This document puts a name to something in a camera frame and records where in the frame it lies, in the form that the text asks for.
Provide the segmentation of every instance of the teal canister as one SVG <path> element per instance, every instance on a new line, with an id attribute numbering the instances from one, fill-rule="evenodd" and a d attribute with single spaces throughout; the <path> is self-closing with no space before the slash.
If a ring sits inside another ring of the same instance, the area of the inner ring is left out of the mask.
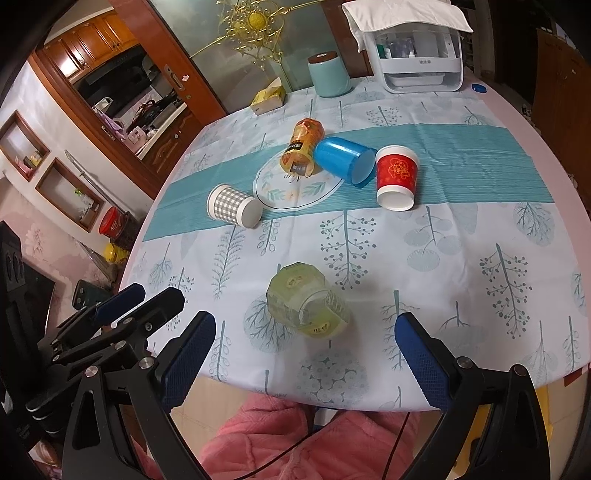
<path id="1" fill-rule="evenodd" d="M 325 51 L 311 56 L 308 68 L 318 96 L 337 97 L 351 90 L 351 79 L 337 52 Z"/>

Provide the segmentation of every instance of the white towel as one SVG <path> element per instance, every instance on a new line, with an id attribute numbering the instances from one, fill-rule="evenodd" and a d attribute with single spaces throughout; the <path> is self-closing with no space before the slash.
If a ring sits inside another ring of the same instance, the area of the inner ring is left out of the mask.
<path id="1" fill-rule="evenodd" d="M 359 51 L 365 50 L 363 32 L 377 32 L 409 22 L 473 31 L 462 11 L 445 0 L 353 0 L 345 2 L 343 10 Z"/>

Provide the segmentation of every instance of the shelf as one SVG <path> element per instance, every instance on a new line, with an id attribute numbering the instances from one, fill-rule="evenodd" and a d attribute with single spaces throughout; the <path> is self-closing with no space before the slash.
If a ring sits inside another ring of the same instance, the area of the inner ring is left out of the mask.
<path id="1" fill-rule="evenodd" d="M 92 230 L 105 203 L 58 158 L 51 162 L 35 189 L 61 213 L 87 232 Z M 79 190 L 92 200 L 92 205 L 88 206 L 83 201 L 83 197 L 75 193 L 75 190 Z"/>
<path id="2" fill-rule="evenodd" d="M 26 181 L 31 181 L 49 155 L 49 148 L 35 135 L 18 111 L 14 111 L 0 128 L 0 150 Z M 29 160 L 35 153 L 40 158 L 37 165 Z"/>

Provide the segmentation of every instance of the table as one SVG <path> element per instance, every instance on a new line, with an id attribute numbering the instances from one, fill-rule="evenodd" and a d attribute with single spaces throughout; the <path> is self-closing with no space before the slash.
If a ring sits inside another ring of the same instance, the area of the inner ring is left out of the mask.
<path id="1" fill-rule="evenodd" d="M 334 99 L 312 87 L 291 93 L 259 117 L 233 113 L 187 149 L 124 276 L 148 297 L 168 286 L 185 294 L 184 311 L 150 337 L 150 349 L 158 353 L 207 310 L 217 337 L 201 375 L 360 410 L 429 408 L 394 340 L 404 311 L 455 355 L 482 368 L 523 363 L 537 386 L 589 362 L 591 226 L 535 131 L 492 89 L 473 92 L 470 78 L 438 94 L 390 95 L 371 78 L 354 84 Z M 412 148 L 421 160 L 415 208 L 379 208 L 375 181 L 358 190 L 326 172 L 285 177 L 277 159 L 305 116 L 328 135 Z M 207 217 L 218 183 L 263 201 L 256 229 Z M 353 311 L 355 322 L 333 340 L 304 338 L 268 313 L 270 279 L 296 261 L 322 271 Z"/>

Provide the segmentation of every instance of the pink wallpaper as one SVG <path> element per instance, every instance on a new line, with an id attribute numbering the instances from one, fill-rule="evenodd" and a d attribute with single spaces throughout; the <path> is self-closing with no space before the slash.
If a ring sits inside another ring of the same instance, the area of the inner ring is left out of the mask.
<path id="1" fill-rule="evenodd" d="M 75 312 L 72 295 L 78 280 L 108 284 L 78 242 L 30 204 L 6 178 L 0 180 L 0 220 L 20 237 L 23 260 L 56 283 L 48 328 Z"/>

